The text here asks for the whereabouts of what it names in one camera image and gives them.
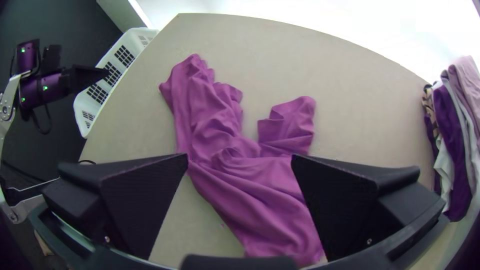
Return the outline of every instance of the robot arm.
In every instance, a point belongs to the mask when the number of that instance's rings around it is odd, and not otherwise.
[[[27,121],[33,108],[60,100],[109,75],[106,69],[74,65],[60,68],[59,45],[50,45],[40,57],[40,40],[34,39],[19,44],[15,50],[16,74],[13,75],[0,93],[0,160],[2,159],[5,136],[10,129],[17,111]],[[31,186],[22,190],[6,187],[0,177],[0,207],[14,224],[23,222],[28,214],[44,202],[41,190],[57,179]]]

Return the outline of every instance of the stack of clothes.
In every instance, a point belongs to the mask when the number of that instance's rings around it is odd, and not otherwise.
[[[461,220],[480,178],[480,75],[463,56],[423,88],[422,105],[435,163],[434,190],[446,201],[444,214]]]

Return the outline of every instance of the folded clothing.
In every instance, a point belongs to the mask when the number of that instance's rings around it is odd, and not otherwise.
[[[173,113],[177,151],[189,156],[188,175],[245,255],[317,262],[322,245],[290,165],[291,154],[307,154],[312,143],[315,101],[274,106],[258,121],[256,142],[242,136],[242,92],[215,82],[197,54],[173,67],[159,90]]]

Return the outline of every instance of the dark purple cloth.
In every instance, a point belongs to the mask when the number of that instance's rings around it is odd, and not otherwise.
[[[465,146],[460,120],[447,88],[442,85],[433,91],[435,117],[443,136],[446,149],[454,165],[454,181],[450,191],[450,207],[445,215],[452,221],[461,220],[467,214],[472,200],[467,167],[465,164]]]
[[[431,151],[433,152],[433,159],[436,160],[437,156],[439,155],[439,149],[437,148],[437,143],[435,142],[434,137],[434,127],[432,125],[432,121],[430,120],[430,116],[428,113],[423,114],[423,121],[425,122],[426,127],[426,136],[428,137],[428,141],[430,141]],[[434,170],[435,178],[433,179],[433,191],[440,195],[442,193],[442,185],[440,184],[440,174],[437,170]]]

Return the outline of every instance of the white laundry basket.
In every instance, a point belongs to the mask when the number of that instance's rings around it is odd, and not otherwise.
[[[78,93],[73,102],[76,124],[84,138],[121,76],[158,33],[159,30],[148,28],[129,29],[98,62],[96,67],[106,68],[110,74]]]

